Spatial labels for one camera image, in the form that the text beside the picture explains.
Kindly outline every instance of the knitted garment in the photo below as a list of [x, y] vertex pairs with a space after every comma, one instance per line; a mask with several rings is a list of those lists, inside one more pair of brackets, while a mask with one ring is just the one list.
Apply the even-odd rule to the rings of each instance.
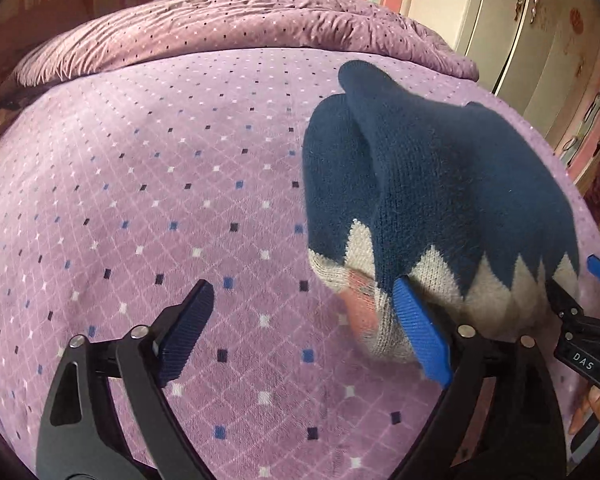
[[392, 309], [399, 276], [491, 338], [547, 313], [550, 276], [577, 298], [570, 204], [506, 120], [411, 94], [367, 62], [338, 78], [345, 93], [304, 136], [308, 254], [371, 355], [415, 359]]

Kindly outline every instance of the hand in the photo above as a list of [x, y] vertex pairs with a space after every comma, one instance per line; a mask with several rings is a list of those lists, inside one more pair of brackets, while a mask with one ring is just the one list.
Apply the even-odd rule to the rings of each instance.
[[585, 414], [589, 410], [593, 411], [593, 413], [596, 415], [596, 418], [600, 422], [600, 389], [596, 386], [591, 387], [589, 390], [589, 395], [582, 399], [581, 405], [573, 414], [571, 425], [569, 427], [570, 435], [578, 433], [584, 426]]

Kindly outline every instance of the metal screw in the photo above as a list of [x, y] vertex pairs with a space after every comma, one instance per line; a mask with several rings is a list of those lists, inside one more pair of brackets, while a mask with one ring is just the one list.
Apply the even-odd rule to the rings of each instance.
[[536, 346], [536, 340], [529, 335], [523, 335], [520, 338], [520, 344], [525, 348], [533, 348]]
[[465, 338], [471, 338], [475, 335], [475, 328], [471, 325], [460, 325], [458, 327], [458, 333]]
[[87, 341], [87, 338], [85, 338], [85, 336], [83, 336], [82, 334], [74, 335], [69, 340], [69, 346], [71, 348], [78, 348], [78, 346], [82, 346], [85, 341]]
[[132, 339], [142, 339], [149, 333], [149, 327], [147, 325], [138, 325], [131, 329]]

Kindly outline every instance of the purple bedsheet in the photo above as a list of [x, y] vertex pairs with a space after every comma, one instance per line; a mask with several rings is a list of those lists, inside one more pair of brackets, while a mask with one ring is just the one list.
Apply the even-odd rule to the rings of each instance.
[[[0, 430], [27, 465], [71, 335], [122, 336], [206, 278], [214, 314], [166, 395], [216, 477], [388, 477], [440, 390], [417, 365], [364, 357], [306, 256], [302, 135], [349, 59], [427, 98], [503, 115], [569, 197], [583, 260], [600, 254], [541, 136], [473, 82], [411, 62], [227, 50], [57, 86], [0, 140]], [[600, 284], [583, 272], [580, 288], [600, 316]], [[555, 326], [543, 332], [549, 348]], [[578, 380], [550, 367], [567, 420]], [[114, 393], [130, 447], [148, 462], [117, 383]]]

